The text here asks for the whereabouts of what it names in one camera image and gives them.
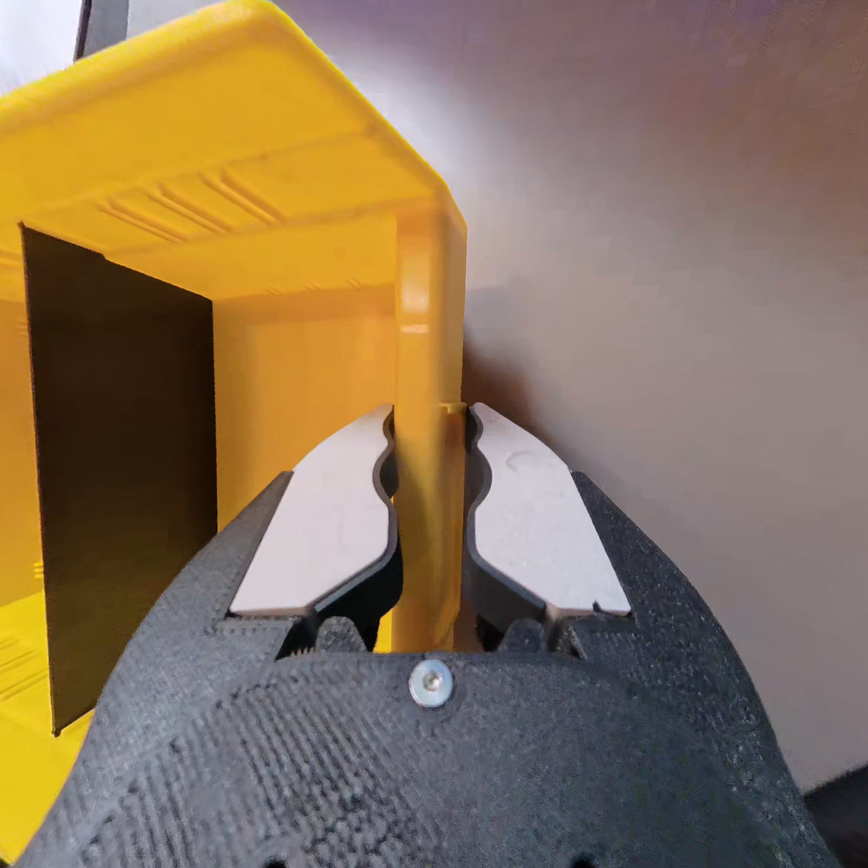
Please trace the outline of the yellow plastic bin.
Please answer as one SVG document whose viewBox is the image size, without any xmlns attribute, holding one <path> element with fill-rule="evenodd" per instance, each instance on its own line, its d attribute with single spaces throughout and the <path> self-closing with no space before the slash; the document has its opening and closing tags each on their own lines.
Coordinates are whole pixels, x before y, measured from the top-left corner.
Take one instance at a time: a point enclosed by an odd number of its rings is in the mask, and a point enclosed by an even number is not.
<svg viewBox="0 0 868 868">
<path fill-rule="evenodd" d="M 38 458 L 22 226 L 155 278 L 213 314 L 206 528 L 379 405 L 396 410 L 405 592 L 377 651 L 450 646 L 467 227 L 438 173 L 277 6 L 222 2 L 2 96 L 2 860 L 70 773 L 136 618 L 123 591 L 94 673 L 72 650 L 70 583 Z M 58 543 L 57 555 L 49 544 Z"/>
</svg>

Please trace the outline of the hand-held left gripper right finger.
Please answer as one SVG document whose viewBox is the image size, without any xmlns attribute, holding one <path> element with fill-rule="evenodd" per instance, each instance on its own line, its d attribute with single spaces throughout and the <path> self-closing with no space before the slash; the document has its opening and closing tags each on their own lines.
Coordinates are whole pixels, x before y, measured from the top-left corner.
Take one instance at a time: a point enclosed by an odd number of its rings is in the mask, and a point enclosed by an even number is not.
<svg viewBox="0 0 868 868">
<path fill-rule="evenodd" d="M 481 647 L 537 624 L 633 632 L 633 609 L 568 465 L 485 404 L 466 409 L 465 600 Z"/>
</svg>

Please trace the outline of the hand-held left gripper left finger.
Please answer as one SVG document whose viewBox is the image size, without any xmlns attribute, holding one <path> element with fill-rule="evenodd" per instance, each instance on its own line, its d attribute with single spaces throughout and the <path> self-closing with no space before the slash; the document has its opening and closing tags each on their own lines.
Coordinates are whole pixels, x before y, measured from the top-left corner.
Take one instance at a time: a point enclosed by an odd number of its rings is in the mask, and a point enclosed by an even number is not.
<svg viewBox="0 0 868 868">
<path fill-rule="evenodd" d="M 376 641 L 403 591 L 393 417 L 376 406 L 301 459 L 229 613 L 296 617 L 310 636 L 340 616 Z"/>
</svg>

